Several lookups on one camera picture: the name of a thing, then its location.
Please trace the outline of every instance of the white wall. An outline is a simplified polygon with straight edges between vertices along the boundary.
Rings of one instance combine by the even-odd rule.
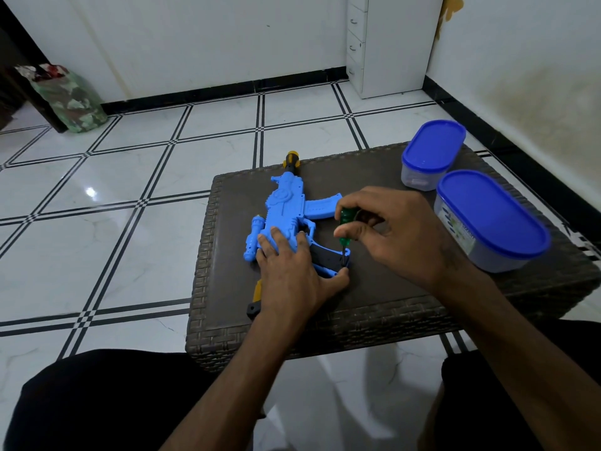
[[[105,101],[344,66],[346,0],[4,0]]]
[[[463,0],[427,75],[601,210],[601,0]]]

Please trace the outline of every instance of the green screwdriver handle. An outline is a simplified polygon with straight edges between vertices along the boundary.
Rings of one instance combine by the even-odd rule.
[[[359,213],[360,208],[358,207],[353,207],[351,209],[347,209],[345,207],[342,208],[342,210],[340,211],[340,225],[343,225],[345,223],[350,223],[351,221],[355,221],[355,217],[357,217],[357,213]],[[350,244],[350,239],[346,238],[346,237],[341,237],[340,238],[340,243],[342,244],[343,247],[348,246],[348,244]]]

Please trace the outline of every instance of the white tile floor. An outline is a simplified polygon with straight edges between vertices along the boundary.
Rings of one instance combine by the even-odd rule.
[[[79,135],[25,106],[0,132],[0,440],[22,384],[57,358],[183,351],[214,175],[289,150],[311,158],[409,141],[437,118],[450,117],[423,91],[362,100],[348,82],[118,115]],[[473,136],[466,144],[568,233]],[[601,293],[567,318],[601,320]],[[415,449],[443,341],[460,351],[447,334],[288,361],[255,449]]]

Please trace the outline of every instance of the drawer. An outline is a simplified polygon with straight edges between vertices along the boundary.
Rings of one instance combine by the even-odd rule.
[[[347,4],[346,8],[346,24],[353,35],[361,42],[365,41],[365,26],[367,25],[367,13],[364,13],[359,8]]]
[[[356,6],[364,13],[367,12],[367,0],[349,0],[349,3]]]
[[[363,68],[363,56],[365,43],[362,43],[353,35],[350,30],[346,30],[346,53]]]
[[[361,94],[363,91],[363,67],[359,66],[349,54],[346,55],[346,73],[357,93]]]

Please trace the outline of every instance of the black pants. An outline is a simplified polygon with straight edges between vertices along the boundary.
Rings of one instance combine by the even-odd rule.
[[[540,329],[597,382],[590,344],[601,324],[554,321]],[[29,380],[5,450],[157,450],[214,380],[186,354],[94,350]],[[445,395],[434,434],[439,450],[542,449],[478,351],[442,365]]]

